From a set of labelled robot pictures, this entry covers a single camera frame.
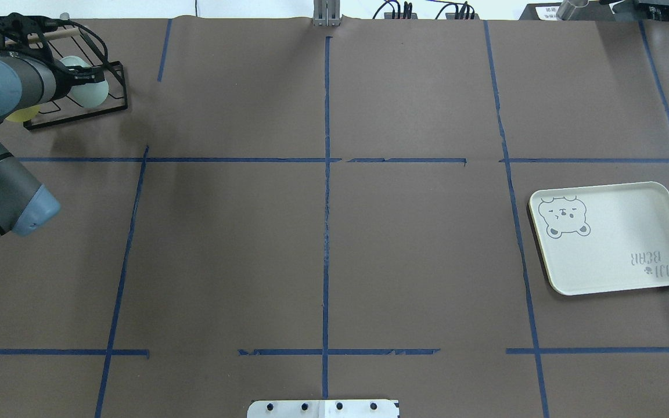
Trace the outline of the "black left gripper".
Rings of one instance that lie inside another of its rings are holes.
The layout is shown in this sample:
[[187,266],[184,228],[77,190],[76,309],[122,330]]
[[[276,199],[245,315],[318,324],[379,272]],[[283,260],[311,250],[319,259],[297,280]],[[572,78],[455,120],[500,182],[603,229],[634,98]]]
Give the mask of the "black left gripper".
[[83,67],[51,63],[51,71],[58,88],[71,88],[78,85],[78,82],[105,81],[105,71],[102,66]]

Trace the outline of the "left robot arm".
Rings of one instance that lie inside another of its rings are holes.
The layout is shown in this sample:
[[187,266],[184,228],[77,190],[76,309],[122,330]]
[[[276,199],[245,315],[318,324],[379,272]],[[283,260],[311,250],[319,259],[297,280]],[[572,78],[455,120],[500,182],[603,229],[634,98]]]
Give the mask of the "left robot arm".
[[[46,61],[18,53],[0,55],[0,125],[11,114],[57,100],[74,87],[101,83],[103,69],[76,56]],[[0,237],[27,236],[58,214],[61,205],[0,142]]]

